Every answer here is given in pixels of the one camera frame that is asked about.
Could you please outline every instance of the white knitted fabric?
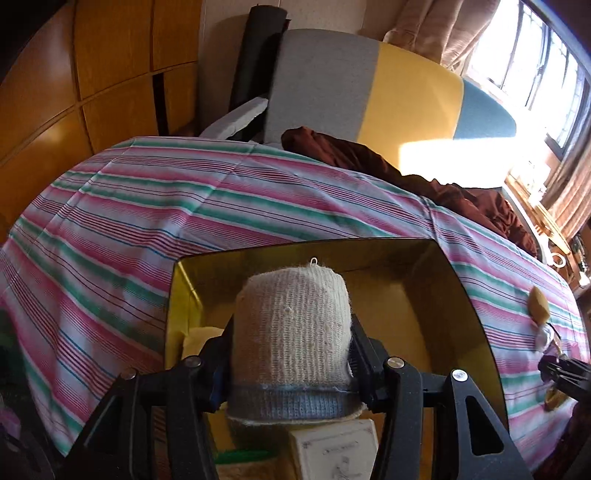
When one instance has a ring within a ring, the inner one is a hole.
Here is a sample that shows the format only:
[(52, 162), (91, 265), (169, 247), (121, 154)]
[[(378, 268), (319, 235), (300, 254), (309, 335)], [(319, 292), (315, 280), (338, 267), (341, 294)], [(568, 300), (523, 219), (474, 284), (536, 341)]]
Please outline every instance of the white knitted fabric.
[(305, 423), (361, 410), (348, 366), (349, 295), (329, 268), (249, 278), (236, 298), (228, 416)]

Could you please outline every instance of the window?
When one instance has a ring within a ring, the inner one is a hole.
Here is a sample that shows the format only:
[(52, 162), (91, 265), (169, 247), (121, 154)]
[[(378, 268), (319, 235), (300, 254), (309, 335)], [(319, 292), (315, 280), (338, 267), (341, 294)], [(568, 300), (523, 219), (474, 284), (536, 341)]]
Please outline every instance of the window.
[(584, 71), (558, 35), (528, 6), (502, 0), (466, 75), (485, 78), (531, 112), (558, 158), (573, 141), (589, 94)]

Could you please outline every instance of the striped bedsheet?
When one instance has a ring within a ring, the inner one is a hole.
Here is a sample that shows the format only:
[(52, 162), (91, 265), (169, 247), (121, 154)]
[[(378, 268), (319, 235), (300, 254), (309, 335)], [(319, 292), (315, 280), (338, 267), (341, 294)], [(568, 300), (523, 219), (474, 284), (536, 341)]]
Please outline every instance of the striped bedsheet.
[(134, 138), (82, 162), (29, 205), (0, 254), (0, 293), (40, 416), (67, 453), (125, 367), (163, 364), (168, 288), (183, 255), (333, 238), (435, 239), (462, 281), (501, 374), (530, 468), (568, 402), (546, 413), (526, 301), (546, 294), (569, 355), (589, 361), (572, 293), (479, 225), (372, 177), (261, 145)]

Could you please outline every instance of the white wall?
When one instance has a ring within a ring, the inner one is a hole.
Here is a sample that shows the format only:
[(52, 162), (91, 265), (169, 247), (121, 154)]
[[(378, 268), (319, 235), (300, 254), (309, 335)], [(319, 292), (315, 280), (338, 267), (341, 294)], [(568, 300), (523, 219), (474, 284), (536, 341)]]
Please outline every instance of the white wall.
[[(406, 0), (267, 0), (285, 8), (290, 28), (322, 28), (381, 40)], [(199, 53), (199, 122), (228, 111), (242, 33), (253, 0), (203, 0)]]

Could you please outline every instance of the window frame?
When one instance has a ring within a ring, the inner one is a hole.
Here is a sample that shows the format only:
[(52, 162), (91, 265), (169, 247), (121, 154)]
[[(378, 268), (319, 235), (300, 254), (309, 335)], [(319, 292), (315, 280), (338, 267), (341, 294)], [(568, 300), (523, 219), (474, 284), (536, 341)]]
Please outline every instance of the window frame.
[(503, 87), (505, 86), (505, 83), (507, 81), (507, 77), (508, 77), (509, 72), (511, 71), (511, 67), (513, 66), (513, 63), (515, 61), (515, 53), (517, 52), (519, 37), (521, 35), (521, 31), (523, 28), (524, 17), (526, 15), (526, 13), (524, 11), (524, 6), (527, 6), (534, 15), (536, 15), (537, 17), (539, 17), (540, 20), (542, 20), (542, 23), (543, 23), (543, 25), (542, 25), (543, 40), (542, 40), (542, 44), (541, 44), (541, 48), (540, 48), (540, 59), (538, 61), (538, 72), (532, 80), (530, 93), (528, 95), (528, 98), (527, 98), (527, 101), (526, 101), (526, 104), (524, 105), (524, 107), (531, 110), (533, 103), (535, 101), (535, 97), (537, 96), (538, 91), (540, 89), (540, 85), (542, 83), (542, 79), (544, 77), (546, 67), (548, 66), (548, 61), (550, 59), (552, 33), (555, 33), (555, 35), (558, 36), (560, 41), (566, 47), (566, 61), (564, 63), (563, 82), (564, 82), (564, 79), (566, 78), (567, 70), (569, 68), (569, 61), (570, 61), (571, 57), (577, 61), (577, 65), (578, 65), (577, 81), (579, 81), (579, 76), (580, 76), (580, 77), (582, 77), (582, 80), (584, 82), (583, 83), (583, 92), (581, 93), (581, 100), (579, 103), (579, 110), (577, 111), (577, 115), (576, 115), (575, 120), (573, 122), (573, 126), (569, 132), (569, 136), (567, 137), (566, 141), (564, 142), (564, 146), (561, 147), (560, 144), (554, 138), (552, 138), (549, 134), (546, 134), (546, 136), (545, 136), (545, 142), (548, 145), (548, 147), (550, 148), (550, 150), (552, 151), (552, 153), (554, 153), (554, 155), (556, 155), (558, 160), (562, 161), (566, 152), (569, 149), (571, 149), (573, 143), (577, 141), (576, 132), (579, 130), (579, 128), (578, 128), (579, 125), (581, 124), (581, 122), (585, 121), (586, 117), (590, 113), (589, 110), (584, 107), (587, 104), (587, 101), (589, 100), (589, 95), (590, 95), (589, 73), (582, 66), (579, 59), (573, 54), (571, 48), (561, 38), (561, 36), (557, 32), (557, 30), (555, 28), (553, 28), (548, 17), (546, 15), (544, 15), (543, 12), (541, 12), (540, 9), (537, 8), (536, 5), (531, 3), (530, 1), (519, 0), (517, 27), (515, 29), (515, 38), (513, 40), (513, 48), (511, 49), (511, 54), (509, 55), (509, 60), (507, 62), (507, 67), (505, 69), (505, 73), (502, 77), (501, 84), (499, 85), (499, 84), (493, 82), (492, 79), (489, 79), (489, 81), (493, 85), (495, 85), (499, 90), (504, 92)]

